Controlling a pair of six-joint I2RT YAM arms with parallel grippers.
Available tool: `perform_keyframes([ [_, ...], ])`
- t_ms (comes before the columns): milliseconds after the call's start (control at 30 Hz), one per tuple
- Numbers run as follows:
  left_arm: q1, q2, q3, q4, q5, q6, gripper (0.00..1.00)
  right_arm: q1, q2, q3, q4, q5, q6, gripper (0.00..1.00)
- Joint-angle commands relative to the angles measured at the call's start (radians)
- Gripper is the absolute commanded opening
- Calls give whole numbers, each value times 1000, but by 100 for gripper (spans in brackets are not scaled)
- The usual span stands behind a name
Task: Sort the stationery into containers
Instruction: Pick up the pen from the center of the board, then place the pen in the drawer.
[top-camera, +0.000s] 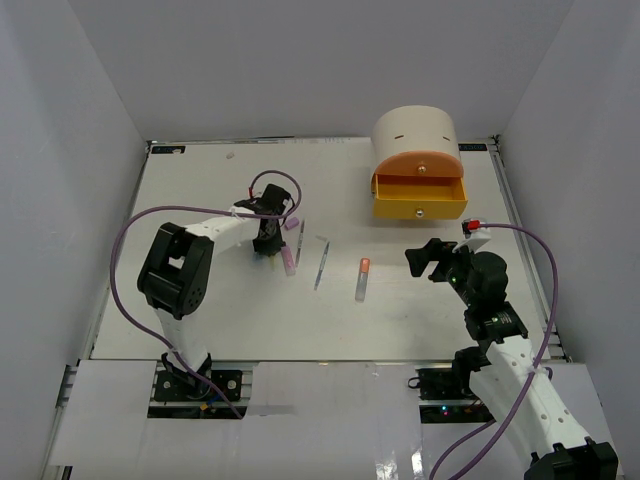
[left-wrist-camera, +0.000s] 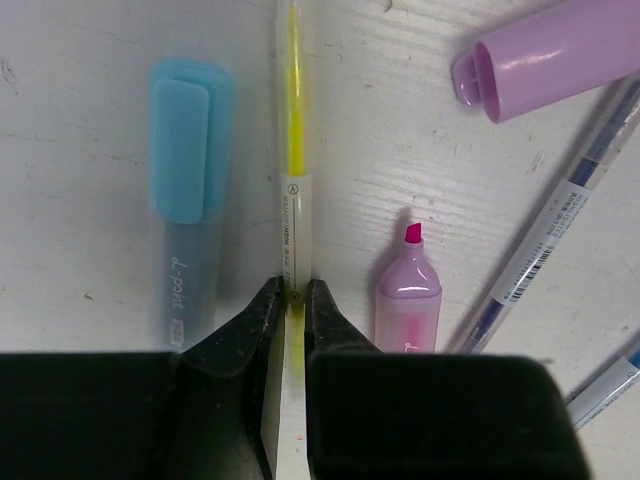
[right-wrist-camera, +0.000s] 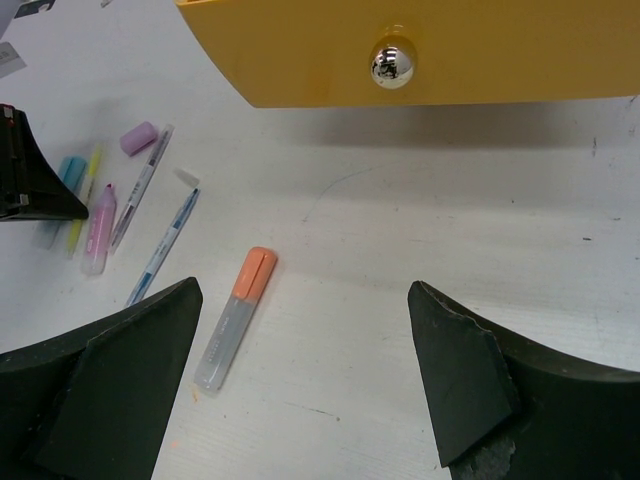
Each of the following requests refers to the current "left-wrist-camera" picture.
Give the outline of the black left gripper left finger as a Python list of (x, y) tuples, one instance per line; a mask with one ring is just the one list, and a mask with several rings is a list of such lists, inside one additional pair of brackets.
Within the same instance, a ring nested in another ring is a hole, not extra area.
[(261, 435), (280, 278), (183, 353), (6, 353), (5, 479), (269, 479)]

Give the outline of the clear light blue pen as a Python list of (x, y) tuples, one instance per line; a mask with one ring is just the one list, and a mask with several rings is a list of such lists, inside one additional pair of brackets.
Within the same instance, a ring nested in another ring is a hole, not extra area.
[(579, 431), (639, 382), (639, 333), (597, 370), (566, 401), (571, 423)]

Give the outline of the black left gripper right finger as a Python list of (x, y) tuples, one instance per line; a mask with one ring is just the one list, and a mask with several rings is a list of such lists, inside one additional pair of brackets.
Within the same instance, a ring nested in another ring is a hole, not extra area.
[(315, 479), (587, 479), (561, 393), (518, 356), (392, 354), (310, 284), (307, 458)]

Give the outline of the clear dark blue pen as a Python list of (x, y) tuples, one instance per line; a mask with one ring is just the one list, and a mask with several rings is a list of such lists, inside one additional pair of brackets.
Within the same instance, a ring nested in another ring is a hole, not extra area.
[(522, 299), (639, 126), (639, 74), (622, 80), (479, 308), (446, 347), (481, 352)]

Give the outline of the thin yellow pen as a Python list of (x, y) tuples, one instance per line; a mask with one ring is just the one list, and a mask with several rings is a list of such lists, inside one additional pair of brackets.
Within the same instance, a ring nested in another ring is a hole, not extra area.
[(312, 153), (309, 82), (302, 1), (278, 1), (276, 19), (277, 113), (285, 287), (287, 358), (304, 377), (305, 300), (312, 276)]

